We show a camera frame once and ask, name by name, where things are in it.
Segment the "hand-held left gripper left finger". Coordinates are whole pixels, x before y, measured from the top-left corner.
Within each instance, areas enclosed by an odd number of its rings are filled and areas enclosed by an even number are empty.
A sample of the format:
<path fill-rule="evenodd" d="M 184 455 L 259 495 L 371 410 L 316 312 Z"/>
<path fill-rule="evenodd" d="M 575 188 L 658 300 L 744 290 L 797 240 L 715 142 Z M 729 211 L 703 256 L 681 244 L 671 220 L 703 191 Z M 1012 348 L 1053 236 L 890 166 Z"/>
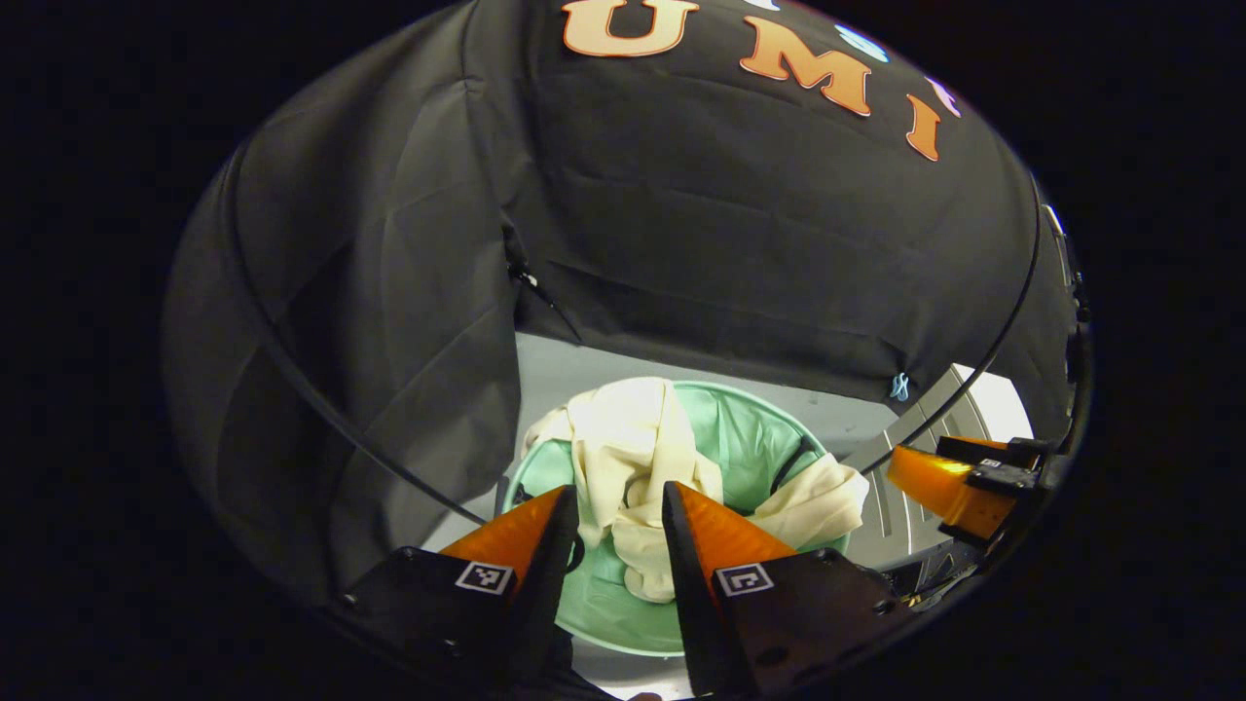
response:
<path fill-rule="evenodd" d="M 400 547 L 335 599 L 334 620 L 440 686 L 528 684 L 554 646 L 578 525 L 561 486 L 437 552 Z"/>

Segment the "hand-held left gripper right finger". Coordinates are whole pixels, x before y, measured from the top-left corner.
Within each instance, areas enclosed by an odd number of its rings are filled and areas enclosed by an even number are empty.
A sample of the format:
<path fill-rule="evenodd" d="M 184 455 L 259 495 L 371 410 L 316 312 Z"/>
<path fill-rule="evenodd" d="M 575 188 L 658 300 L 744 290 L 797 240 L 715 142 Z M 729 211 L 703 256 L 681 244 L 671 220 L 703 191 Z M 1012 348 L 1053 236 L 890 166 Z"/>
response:
<path fill-rule="evenodd" d="M 826 547 L 784 545 L 680 482 L 664 486 L 662 520 L 697 697 L 787 700 L 906 628 L 882 576 Z"/>

